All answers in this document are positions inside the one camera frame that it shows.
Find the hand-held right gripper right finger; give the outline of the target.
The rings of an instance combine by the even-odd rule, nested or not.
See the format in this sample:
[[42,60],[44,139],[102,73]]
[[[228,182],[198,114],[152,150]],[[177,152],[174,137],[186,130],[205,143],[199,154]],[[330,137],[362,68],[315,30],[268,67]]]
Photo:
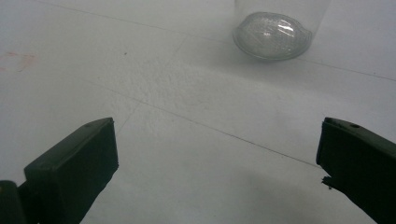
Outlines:
[[377,224],[396,224],[396,144],[355,123],[326,118],[316,163],[327,172],[323,184]]

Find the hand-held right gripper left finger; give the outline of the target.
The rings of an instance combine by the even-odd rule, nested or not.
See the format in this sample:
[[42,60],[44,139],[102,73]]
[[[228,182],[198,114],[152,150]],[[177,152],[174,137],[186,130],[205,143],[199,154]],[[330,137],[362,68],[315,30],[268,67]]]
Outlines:
[[79,224],[119,168],[114,120],[79,127],[24,168],[29,224]]

